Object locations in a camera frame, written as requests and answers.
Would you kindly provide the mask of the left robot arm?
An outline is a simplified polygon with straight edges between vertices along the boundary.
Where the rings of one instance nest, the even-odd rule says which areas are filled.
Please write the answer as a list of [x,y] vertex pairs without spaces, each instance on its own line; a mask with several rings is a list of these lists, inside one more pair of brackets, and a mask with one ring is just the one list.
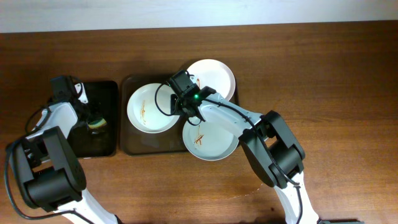
[[90,194],[79,162],[116,152],[117,84],[72,76],[50,84],[52,96],[37,110],[37,124],[6,148],[4,183],[13,209],[26,220],[120,223]]

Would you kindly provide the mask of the green yellow sponge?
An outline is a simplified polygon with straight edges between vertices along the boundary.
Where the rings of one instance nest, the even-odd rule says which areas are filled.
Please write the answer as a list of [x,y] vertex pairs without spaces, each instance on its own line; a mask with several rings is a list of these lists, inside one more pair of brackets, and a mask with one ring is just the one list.
[[101,129],[107,125],[107,121],[104,118],[97,119],[88,123],[89,129]]

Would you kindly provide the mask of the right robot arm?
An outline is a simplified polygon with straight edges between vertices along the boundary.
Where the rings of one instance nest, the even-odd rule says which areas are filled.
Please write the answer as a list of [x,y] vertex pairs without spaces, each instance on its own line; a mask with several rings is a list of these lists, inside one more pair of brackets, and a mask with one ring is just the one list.
[[238,138],[254,173],[276,191],[286,223],[320,222],[305,189],[305,152],[279,113],[245,110],[208,86],[200,88],[186,70],[166,82],[174,92],[172,111],[214,123]]

